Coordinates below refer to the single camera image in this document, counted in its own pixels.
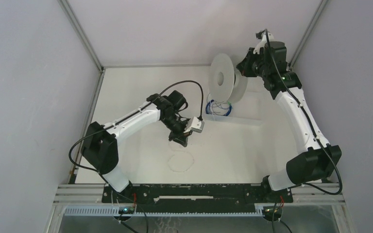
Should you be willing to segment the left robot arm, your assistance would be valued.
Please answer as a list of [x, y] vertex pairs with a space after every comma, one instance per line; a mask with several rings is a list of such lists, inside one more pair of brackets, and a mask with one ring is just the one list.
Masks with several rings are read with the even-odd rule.
[[188, 103], [176, 90], [168, 96], [153, 94], [140, 108], [120, 119], [89, 125], [81, 154], [114, 189], [113, 195], [120, 202], [129, 201], [133, 193], [131, 182], [119, 168], [119, 145], [142, 128], [161, 121], [170, 131], [169, 141], [186, 147], [192, 132], [187, 130], [190, 119], [178, 116], [182, 106]]

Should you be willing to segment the white cable spool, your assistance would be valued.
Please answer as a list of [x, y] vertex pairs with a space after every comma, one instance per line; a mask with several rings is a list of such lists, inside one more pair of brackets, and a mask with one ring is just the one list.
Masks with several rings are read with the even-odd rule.
[[235, 68], [230, 57], [220, 53], [213, 59], [208, 76], [209, 93], [217, 102], [239, 102], [247, 89], [248, 79]]

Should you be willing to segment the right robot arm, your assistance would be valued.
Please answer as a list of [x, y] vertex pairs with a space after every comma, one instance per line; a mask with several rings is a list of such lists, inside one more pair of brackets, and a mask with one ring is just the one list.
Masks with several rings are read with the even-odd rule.
[[273, 202], [280, 197], [281, 190], [301, 185], [339, 195], [343, 188], [337, 168], [341, 149], [331, 145], [319, 129], [297, 74], [287, 71], [286, 53], [283, 42], [264, 40], [249, 48], [237, 65], [242, 76], [262, 78], [264, 87], [289, 121], [296, 141], [297, 155], [286, 162], [284, 169], [263, 178], [262, 198]]

